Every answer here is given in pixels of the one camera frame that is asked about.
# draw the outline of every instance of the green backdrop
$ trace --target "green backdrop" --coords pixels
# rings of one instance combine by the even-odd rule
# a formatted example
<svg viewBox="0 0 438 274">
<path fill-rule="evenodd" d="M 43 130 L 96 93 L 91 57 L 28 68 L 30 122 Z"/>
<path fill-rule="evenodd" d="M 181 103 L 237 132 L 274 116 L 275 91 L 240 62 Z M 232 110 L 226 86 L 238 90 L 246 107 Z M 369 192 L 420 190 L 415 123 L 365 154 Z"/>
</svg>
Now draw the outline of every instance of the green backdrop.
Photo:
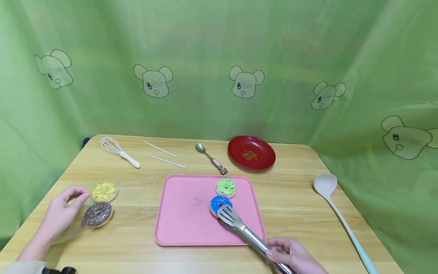
<svg viewBox="0 0 438 274">
<path fill-rule="evenodd" d="M 0 246 L 86 136 L 250 134 L 313 147 L 403 270 L 437 273 L 437 10 L 0 0 Z"/>
</svg>

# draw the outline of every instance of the blue donut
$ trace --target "blue donut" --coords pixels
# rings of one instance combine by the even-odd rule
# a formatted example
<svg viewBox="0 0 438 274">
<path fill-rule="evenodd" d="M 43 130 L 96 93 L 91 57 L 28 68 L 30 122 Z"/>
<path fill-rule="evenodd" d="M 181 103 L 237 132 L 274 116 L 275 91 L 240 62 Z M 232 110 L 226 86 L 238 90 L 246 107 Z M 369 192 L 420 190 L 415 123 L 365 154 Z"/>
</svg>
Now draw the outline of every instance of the blue donut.
<svg viewBox="0 0 438 274">
<path fill-rule="evenodd" d="M 216 196 L 210 202 L 210 211 L 216 218 L 219 218 L 218 211 L 219 208 L 223 205 L 229 205 L 230 207 L 233 207 L 231 201 L 225 196 Z"/>
</svg>

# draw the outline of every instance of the chopstick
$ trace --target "chopstick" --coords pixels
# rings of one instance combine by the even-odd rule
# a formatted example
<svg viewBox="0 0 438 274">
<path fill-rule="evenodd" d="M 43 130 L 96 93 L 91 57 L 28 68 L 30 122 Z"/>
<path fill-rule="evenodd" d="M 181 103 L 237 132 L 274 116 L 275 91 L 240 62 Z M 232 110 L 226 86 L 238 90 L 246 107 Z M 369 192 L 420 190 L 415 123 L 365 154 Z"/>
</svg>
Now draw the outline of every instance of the chopstick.
<svg viewBox="0 0 438 274">
<path fill-rule="evenodd" d="M 145 143 L 148 144 L 148 145 L 150 145 L 151 147 L 155 147 L 156 149 L 163 151 L 164 153 L 166 153 L 166 154 L 172 156 L 173 158 L 178 158 L 178 156 L 176 156 L 176 155 L 173 154 L 173 153 L 170 153 L 170 152 L 167 151 L 167 150 L 164 150 L 164 149 L 162 149 L 162 148 L 159 148 L 159 147 L 157 147 L 157 146 L 155 146 L 155 145 L 153 145 L 153 144 L 151 144 L 151 143 L 148 143 L 148 142 L 146 142 L 146 141 L 145 141 Z"/>
<path fill-rule="evenodd" d="M 163 162 L 165 162 L 165 163 L 172 164 L 172 165 L 174 165 L 174 166 L 176 166 L 176 167 L 180 167 L 180 168 L 184 168 L 184 169 L 186 168 L 185 166 L 183 166 L 183 165 L 181 165 L 181 164 L 177 164 L 177 163 L 174 163 L 174 162 L 171 162 L 171 161 L 168 161 L 168 160 L 165 160 L 165 159 L 159 158 L 159 157 L 157 157 L 157 156 L 153 156 L 153 155 L 151 155 L 151 154 L 146 154 L 146 155 L 148 155 L 149 157 L 155 158 L 155 159 L 157 159 L 157 160 L 163 161 Z"/>
</svg>

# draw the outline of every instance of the red bowl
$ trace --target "red bowl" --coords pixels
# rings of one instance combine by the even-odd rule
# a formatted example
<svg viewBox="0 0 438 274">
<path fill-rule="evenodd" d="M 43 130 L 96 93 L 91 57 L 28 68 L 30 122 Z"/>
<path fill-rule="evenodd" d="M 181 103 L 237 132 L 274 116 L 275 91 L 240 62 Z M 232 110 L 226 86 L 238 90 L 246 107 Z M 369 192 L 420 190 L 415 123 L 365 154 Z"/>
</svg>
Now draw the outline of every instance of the red bowl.
<svg viewBox="0 0 438 274">
<path fill-rule="evenodd" d="M 228 154 L 244 168 L 263 170 L 275 163 L 275 151 L 262 139 L 236 136 L 228 143 Z"/>
</svg>

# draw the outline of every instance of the human hand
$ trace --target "human hand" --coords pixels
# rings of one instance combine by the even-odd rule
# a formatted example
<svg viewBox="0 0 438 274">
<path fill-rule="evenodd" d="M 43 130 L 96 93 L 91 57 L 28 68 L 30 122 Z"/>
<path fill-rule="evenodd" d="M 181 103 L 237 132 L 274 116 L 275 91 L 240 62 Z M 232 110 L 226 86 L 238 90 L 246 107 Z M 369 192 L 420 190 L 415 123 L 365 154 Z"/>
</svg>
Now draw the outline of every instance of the human hand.
<svg viewBox="0 0 438 274">
<path fill-rule="evenodd" d="M 54 240 L 73 222 L 79 208 L 89 196 L 90 193 L 85 187 L 74 185 L 67 187 L 50 201 L 38 232 Z"/>
<path fill-rule="evenodd" d="M 290 266 L 297 274 L 328 274 L 312 255 L 297 241 L 287 238 L 266 239 L 272 250 L 266 251 L 268 259 Z"/>
</svg>

